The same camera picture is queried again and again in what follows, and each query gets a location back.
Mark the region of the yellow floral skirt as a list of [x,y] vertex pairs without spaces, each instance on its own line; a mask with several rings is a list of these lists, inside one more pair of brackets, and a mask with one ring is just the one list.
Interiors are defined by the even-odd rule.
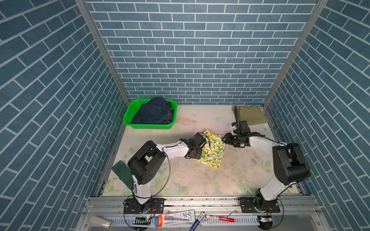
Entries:
[[225,143],[223,136],[205,130],[201,135],[206,139],[206,144],[202,147],[201,158],[196,161],[207,166],[219,169],[225,153]]

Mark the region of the olive green skirt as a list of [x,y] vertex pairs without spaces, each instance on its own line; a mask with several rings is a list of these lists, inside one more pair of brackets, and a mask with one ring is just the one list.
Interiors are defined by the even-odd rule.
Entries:
[[233,106],[232,112],[234,113],[237,126],[243,121],[250,125],[265,124],[268,119],[264,116],[260,106]]

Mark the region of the dark navy skirt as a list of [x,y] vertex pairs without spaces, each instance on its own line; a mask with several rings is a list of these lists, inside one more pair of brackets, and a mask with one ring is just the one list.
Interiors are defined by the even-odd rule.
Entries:
[[155,97],[141,105],[131,123],[168,125],[173,122],[173,119],[172,103],[161,97]]

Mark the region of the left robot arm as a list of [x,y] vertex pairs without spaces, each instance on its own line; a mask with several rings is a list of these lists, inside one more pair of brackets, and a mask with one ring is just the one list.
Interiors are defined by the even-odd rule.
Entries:
[[133,176],[131,187],[133,198],[139,205],[145,205],[151,199],[150,182],[165,160],[184,157],[201,159],[203,148],[210,145],[210,138],[198,132],[189,139],[180,139],[175,143],[156,144],[146,142],[128,161],[128,168]]

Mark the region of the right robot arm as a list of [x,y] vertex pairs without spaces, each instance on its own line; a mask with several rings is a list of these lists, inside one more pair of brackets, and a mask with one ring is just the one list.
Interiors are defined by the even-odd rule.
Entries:
[[247,121],[231,124],[232,132],[227,133],[222,141],[235,148],[250,146],[273,158],[274,174],[268,183],[255,193],[254,207],[265,212],[277,205],[278,197],[292,185],[307,179],[311,169],[302,154],[299,144],[275,141],[258,132],[252,132]]

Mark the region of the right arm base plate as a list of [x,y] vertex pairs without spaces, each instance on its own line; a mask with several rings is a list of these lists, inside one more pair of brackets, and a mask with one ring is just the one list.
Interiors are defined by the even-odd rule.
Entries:
[[239,197],[237,202],[242,213],[280,213],[277,200],[266,201],[260,197]]

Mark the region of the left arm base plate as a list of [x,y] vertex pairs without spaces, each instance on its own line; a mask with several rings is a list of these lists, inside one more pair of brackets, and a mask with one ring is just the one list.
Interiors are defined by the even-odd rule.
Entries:
[[126,199],[123,203],[125,214],[162,214],[164,209],[164,198],[151,198],[143,205],[135,198]]

